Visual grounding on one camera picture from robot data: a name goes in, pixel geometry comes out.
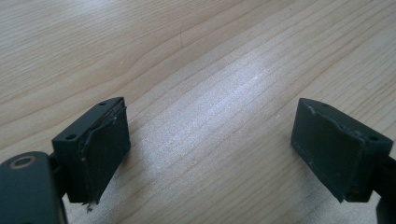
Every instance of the scratch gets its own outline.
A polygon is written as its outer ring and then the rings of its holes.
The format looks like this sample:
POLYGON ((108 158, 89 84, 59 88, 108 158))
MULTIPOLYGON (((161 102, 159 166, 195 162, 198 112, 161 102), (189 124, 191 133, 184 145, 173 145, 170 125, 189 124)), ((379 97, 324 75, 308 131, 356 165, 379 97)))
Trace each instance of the scratch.
POLYGON ((254 31, 250 31, 250 33, 248 33, 248 35, 247 35, 247 38, 249 38, 253 33, 254 33, 254 31))
POLYGON ((181 48, 184 49, 184 44, 183 44, 183 37, 181 36, 181 34, 183 34, 183 26, 184 26, 184 22, 181 23, 181 28, 180 28, 180 44, 181 44, 181 48))

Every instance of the round hole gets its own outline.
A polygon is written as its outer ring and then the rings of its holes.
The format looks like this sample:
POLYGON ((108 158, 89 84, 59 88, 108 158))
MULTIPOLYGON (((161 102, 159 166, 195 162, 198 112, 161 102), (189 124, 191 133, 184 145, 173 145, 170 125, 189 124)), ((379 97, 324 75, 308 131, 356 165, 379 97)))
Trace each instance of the round hole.
POLYGON ((372 140, 372 141, 378 141, 378 138, 375 137, 375 136, 369 136, 369 139, 372 140))
POLYGON ((25 156, 25 157, 20 157, 17 158, 15 161, 13 161, 9 167, 11 169, 21 169, 24 168, 26 166, 29 166, 30 164, 32 164, 35 161, 35 156, 25 156))
POLYGON ((69 134, 69 135, 66 136, 66 140, 72 140, 75 137, 76 137, 75 134, 69 134))

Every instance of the light wooden surface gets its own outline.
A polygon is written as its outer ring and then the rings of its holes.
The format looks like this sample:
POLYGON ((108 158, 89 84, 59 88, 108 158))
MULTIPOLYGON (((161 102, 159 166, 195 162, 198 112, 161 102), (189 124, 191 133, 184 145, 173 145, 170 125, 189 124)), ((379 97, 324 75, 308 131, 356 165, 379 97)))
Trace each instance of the light wooden surface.
POLYGON ((290 133, 306 97, 396 139, 394 1, 8 0, 0 33, 0 162, 127 102, 132 151, 70 223, 375 223, 290 133))

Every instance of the black bracket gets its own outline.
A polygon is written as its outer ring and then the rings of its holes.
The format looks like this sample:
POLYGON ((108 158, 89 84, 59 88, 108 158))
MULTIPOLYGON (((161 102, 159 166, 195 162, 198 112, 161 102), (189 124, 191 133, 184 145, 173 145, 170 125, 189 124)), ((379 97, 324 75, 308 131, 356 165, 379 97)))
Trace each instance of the black bracket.
POLYGON ((330 105, 300 99, 291 145, 339 202, 366 203, 382 196, 378 223, 396 210, 396 161, 393 142, 330 105))
POLYGON ((99 203, 131 147, 122 97, 103 101, 52 139, 0 165, 0 223, 67 223, 62 197, 99 203))

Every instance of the screw hole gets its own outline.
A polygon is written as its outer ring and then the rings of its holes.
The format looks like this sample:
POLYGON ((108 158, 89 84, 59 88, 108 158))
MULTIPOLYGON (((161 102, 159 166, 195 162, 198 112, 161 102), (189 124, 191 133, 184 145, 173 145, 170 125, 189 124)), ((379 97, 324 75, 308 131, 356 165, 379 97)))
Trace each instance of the screw hole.
POLYGON ((372 141, 378 141, 378 138, 375 137, 375 136, 369 136, 369 139, 372 140, 372 141))
POLYGON ((32 164, 35 161, 35 156, 25 156, 25 157, 21 157, 16 159, 15 161, 13 161, 9 167, 11 169, 21 169, 24 168, 26 166, 29 166, 30 164, 32 164))
POLYGON ((69 135, 66 136, 66 140, 72 140, 75 137, 76 137, 75 134, 69 134, 69 135))

